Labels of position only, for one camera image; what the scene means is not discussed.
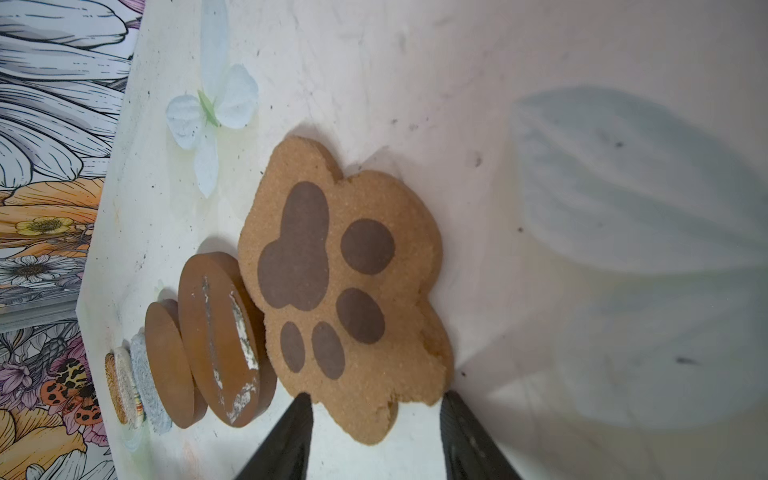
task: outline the paw shaped wooden piece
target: paw shaped wooden piece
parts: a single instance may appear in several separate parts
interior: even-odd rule
[[[428,299],[440,233],[399,180],[370,170],[344,178],[323,145],[288,137],[270,158],[238,250],[291,395],[308,392],[370,445],[392,427],[398,402],[440,399],[453,375]]]

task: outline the butterfly illustration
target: butterfly illustration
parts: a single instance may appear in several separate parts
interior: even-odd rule
[[[67,359],[56,370],[56,377],[43,383],[40,400],[51,407],[63,407],[61,412],[74,412],[79,425],[95,425],[102,421],[94,384],[88,379],[85,366],[77,359]]]

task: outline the white surface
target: white surface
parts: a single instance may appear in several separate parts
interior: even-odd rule
[[[228,2],[232,47],[260,88],[255,120],[219,133],[218,188],[197,189],[193,153],[164,118],[194,94],[198,2],[148,2],[78,315],[121,478],[233,478],[282,415],[243,429],[208,412],[187,430],[120,446],[104,355],[143,325],[185,260],[234,252],[274,146],[315,137],[345,171],[397,173],[440,226],[432,301],[451,336],[454,388],[524,478],[762,478],[768,406],[675,432],[579,416],[555,365],[567,314],[624,277],[579,267],[519,233],[511,103],[598,84],[661,103],[745,155],[768,178],[768,6],[759,0]],[[375,447],[315,408],[309,478],[444,478],[439,406],[401,405]]]

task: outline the floral patterned paper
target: floral patterned paper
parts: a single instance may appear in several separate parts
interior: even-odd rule
[[[3,1],[0,307],[80,288],[143,10]]]
[[[46,386],[70,365],[82,372],[81,388],[51,406]],[[100,414],[91,425],[78,422],[86,402],[98,406],[76,319],[0,334],[0,478],[49,470],[60,475],[50,478],[117,478]]]

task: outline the brown round disc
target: brown round disc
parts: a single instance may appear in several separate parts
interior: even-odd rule
[[[179,282],[179,321],[197,387],[222,422],[247,425],[272,402],[277,378],[266,357],[264,315],[248,296],[237,260],[191,257]]]
[[[123,400],[120,398],[120,391],[118,390],[118,374],[114,367],[114,353],[112,352],[109,352],[104,358],[104,371],[107,373],[107,388],[109,388],[109,396],[112,397],[114,413],[118,416],[120,423],[125,425],[128,423],[128,418],[125,415]]]
[[[150,304],[144,321],[144,337],[157,394],[170,419],[185,429],[203,418],[208,405],[192,377],[174,300]]]

